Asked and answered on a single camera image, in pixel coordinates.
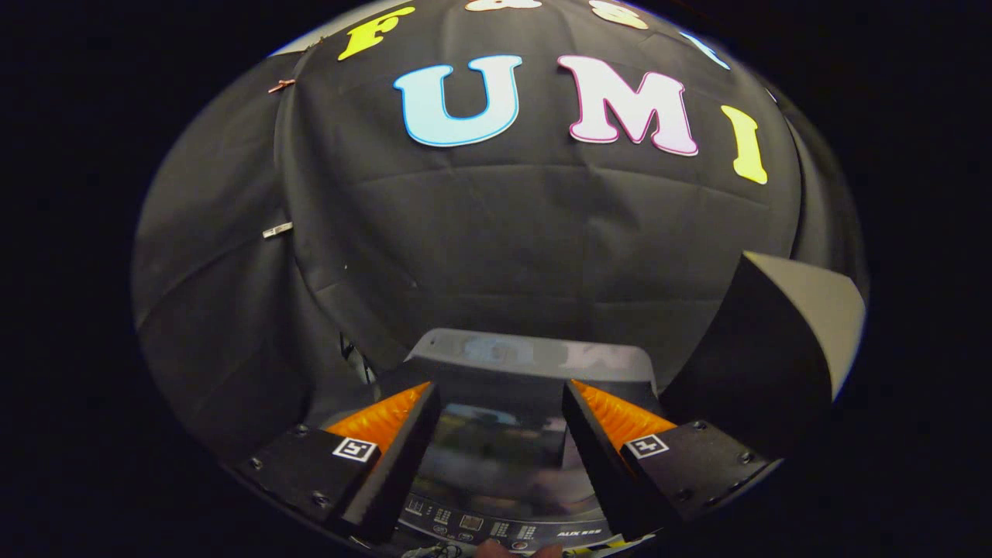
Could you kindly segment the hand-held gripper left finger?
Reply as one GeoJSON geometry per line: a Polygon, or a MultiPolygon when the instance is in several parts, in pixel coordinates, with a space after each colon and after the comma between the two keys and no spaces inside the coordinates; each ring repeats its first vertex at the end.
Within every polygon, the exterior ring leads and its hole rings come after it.
{"type": "Polygon", "coordinates": [[[317,429],[298,425],[235,463],[275,504],[341,538],[386,543],[442,411],[432,382],[317,429]]]}

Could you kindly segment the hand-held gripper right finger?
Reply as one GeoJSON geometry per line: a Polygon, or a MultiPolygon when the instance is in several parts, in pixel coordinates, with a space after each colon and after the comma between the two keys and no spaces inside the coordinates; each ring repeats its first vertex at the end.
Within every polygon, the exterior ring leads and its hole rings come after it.
{"type": "Polygon", "coordinates": [[[715,424],[674,424],[577,379],[564,382],[561,412],[609,529],[626,539],[683,530],[772,466],[715,424]]]}

